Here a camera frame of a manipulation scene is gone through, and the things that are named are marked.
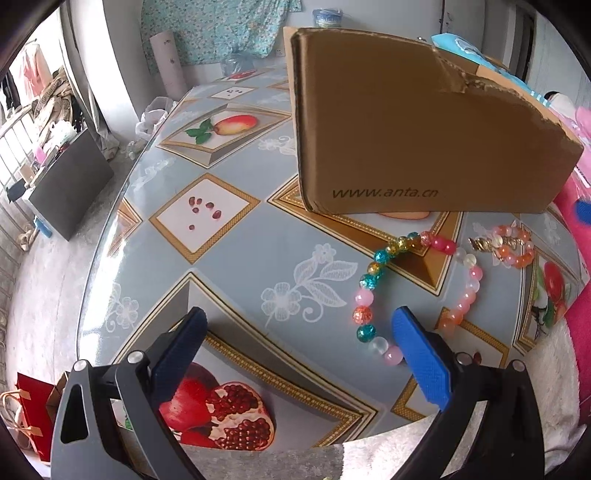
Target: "paper roll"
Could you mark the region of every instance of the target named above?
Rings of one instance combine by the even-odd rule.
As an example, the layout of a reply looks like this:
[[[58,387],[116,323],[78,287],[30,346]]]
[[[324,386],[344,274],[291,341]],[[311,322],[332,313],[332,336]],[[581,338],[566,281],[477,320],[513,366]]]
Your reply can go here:
[[[166,95],[173,100],[180,100],[189,89],[183,76],[181,62],[178,59],[173,32],[171,30],[160,32],[150,38],[150,43]]]

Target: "blue floral curtain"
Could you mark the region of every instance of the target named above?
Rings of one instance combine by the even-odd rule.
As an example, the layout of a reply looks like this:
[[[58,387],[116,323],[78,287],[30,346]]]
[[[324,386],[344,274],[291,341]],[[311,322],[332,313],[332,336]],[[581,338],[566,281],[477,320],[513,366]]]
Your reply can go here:
[[[301,0],[144,0],[141,35],[148,67],[158,71],[150,37],[172,30],[183,65],[214,63],[233,51],[266,57]]]

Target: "pink clothing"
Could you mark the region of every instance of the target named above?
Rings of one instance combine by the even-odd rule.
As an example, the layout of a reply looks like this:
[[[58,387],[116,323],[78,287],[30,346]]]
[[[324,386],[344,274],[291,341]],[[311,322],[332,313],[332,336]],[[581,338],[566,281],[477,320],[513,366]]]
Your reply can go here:
[[[25,94],[25,98],[21,99],[25,105],[41,95],[51,83],[52,76],[43,52],[36,43],[25,46],[15,62],[18,62],[15,81]]]

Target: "white wall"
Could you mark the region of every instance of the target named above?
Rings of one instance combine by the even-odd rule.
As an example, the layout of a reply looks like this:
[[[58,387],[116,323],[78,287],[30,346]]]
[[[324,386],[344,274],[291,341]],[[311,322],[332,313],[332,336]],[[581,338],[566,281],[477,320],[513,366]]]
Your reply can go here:
[[[70,3],[74,35],[96,102],[113,134],[123,142],[132,140],[138,116],[113,51],[103,1],[70,0]]]
[[[119,72],[134,111],[141,117],[157,96],[139,34],[142,0],[103,0],[103,8]]]

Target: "floor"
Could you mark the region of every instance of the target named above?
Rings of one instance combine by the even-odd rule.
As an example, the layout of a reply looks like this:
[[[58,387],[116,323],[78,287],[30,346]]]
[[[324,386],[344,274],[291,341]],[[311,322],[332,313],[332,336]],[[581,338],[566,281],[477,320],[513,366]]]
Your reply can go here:
[[[105,220],[133,161],[122,151],[115,175],[86,212],[77,234],[39,234],[21,263],[7,328],[7,380],[17,372],[54,383],[76,361],[76,329],[90,263]]]

